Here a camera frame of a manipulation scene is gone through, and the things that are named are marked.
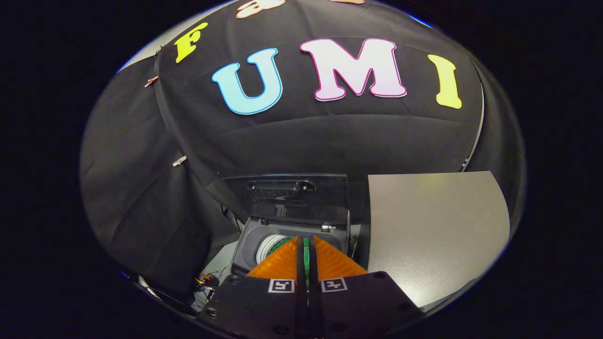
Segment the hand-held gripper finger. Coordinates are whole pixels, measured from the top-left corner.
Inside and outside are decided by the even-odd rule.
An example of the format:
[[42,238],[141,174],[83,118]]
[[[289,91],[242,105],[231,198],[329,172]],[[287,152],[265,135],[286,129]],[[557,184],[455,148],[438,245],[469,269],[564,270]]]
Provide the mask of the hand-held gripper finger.
[[387,272],[368,272],[310,238],[310,328],[319,339],[392,339],[424,318]]
[[196,322],[222,339],[302,339],[307,332],[303,250],[303,239],[294,237],[247,275],[229,275]]

